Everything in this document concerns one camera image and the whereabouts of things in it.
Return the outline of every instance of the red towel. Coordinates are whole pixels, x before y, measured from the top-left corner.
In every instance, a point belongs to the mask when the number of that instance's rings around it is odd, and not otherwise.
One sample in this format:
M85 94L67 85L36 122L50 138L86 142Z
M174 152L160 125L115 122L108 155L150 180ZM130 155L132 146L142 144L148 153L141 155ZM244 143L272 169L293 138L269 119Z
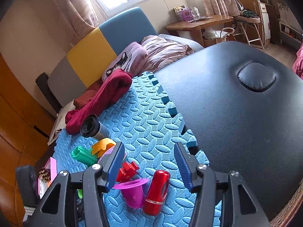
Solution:
M80 110L71 110L65 116L66 132L70 135L80 132L87 116L99 116L109 105L116 103L131 86L131 75L121 69L115 70L101 85L95 97Z

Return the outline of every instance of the plastic bag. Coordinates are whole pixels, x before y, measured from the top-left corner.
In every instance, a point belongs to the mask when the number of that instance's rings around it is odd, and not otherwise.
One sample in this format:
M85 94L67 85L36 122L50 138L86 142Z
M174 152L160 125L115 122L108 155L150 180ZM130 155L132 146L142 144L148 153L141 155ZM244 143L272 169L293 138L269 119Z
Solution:
M207 39L216 39L216 38L224 38L234 33L234 29L231 27L223 28L221 31L216 31L212 28L206 28L205 32L203 32L203 36Z

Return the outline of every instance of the red lipstick-shaped toy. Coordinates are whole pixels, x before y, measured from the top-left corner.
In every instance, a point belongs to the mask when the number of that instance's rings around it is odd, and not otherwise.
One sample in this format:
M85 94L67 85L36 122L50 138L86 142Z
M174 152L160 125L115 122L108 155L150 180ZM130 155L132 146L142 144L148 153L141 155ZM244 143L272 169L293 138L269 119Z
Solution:
M143 212L145 214L156 216L160 213L167 195L169 179L169 172L162 170L155 171L143 205Z

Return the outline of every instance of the purple box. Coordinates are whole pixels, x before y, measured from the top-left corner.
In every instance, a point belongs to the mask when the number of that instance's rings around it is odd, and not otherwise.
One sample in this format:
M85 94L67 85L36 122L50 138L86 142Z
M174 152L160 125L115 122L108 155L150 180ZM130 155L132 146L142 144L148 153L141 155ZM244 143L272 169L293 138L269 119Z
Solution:
M184 21L189 21L193 18L193 15L191 13L191 10L189 8L183 9L181 11L179 11L179 13L181 14L181 17Z

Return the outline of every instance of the screw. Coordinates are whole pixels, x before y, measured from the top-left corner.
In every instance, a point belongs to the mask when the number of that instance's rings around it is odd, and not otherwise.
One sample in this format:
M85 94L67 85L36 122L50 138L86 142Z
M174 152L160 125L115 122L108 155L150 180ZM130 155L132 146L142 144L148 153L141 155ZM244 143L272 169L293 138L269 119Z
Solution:
M62 176L62 177L66 176L67 175L67 170L60 171L59 175Z
M237 176L239 176L239 172L231 171L231 175L237 177Z
M198 168L199 168L200 170L205 170L205 169L207 168L207 165L200 164L200 165L198 165Z
M100 164L93 164L91 166L94 170L99 170L101 168L101 165Z

